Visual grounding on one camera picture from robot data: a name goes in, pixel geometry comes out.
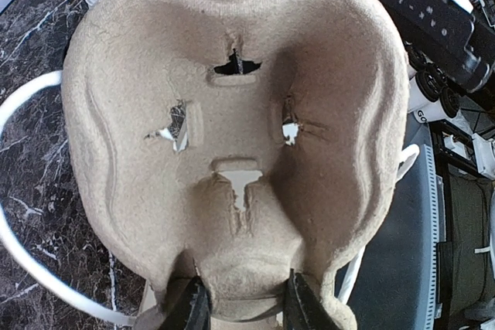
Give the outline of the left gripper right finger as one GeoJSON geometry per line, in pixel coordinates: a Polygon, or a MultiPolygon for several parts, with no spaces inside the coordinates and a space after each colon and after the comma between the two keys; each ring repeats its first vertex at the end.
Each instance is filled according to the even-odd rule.
{"type": "Polygon", "coordinates": [[[282,310],[285,330],[338,330],[302,274],[290,271],[282,310]]]}

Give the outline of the white paper coffee cup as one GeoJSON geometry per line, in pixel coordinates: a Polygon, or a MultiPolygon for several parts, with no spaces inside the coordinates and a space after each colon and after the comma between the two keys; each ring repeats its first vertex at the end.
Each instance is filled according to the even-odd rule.
{"type": "Polygon", "coordinates": [[[419,123],[454,118],[460,109],[457,94],[427,70],[418,71],[409,82],[408,113],[419,123]]]}

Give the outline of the black plastic cup lid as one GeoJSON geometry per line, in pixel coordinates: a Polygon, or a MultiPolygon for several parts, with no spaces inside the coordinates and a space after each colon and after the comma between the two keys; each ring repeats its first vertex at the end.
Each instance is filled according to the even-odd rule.
{"type": "Polygon", "coordinates": [[[406,44],[408,54],[408,113],[419,123],[453,119],[459,112],[458,95],[449,87],[446,75],[427,60],[412,44],[406,44]]]}

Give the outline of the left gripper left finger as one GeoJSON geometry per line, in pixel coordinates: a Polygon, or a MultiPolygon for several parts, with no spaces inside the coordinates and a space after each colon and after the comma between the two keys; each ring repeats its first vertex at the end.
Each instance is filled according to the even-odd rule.
{"type": "Polygon", "coordinates": [[[200,276],[177,278],[167,287],[159,330],[211,329],[209,292],[200,276]]]}

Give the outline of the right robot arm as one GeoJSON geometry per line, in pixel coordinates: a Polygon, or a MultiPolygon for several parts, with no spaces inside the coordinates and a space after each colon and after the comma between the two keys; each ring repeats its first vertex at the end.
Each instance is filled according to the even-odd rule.
{"type": "Polygon", "coordinates": [[[476,253],[489,241],[489,203],[493,195],[488,178],[477,171],[473,141],[449,121],[431,124],[436,172],[442,178],[444,230],[437,245],[439,300],[442,315],[436,329],[479,321],[464,317],[466,308],[494,296],[488,253],[476,253]]]}

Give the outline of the brown pulp cup carrier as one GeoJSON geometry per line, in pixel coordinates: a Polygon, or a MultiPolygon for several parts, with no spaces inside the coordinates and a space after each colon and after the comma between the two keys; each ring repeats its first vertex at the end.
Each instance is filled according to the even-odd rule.
{"type": "Polygon", "coordinates": [[[408,57],[378,0],[100,0],[63,65],[70,158],[102,243],[168,312],[199,276],[221,321],[273,317],[379,230],[408,57]]]}

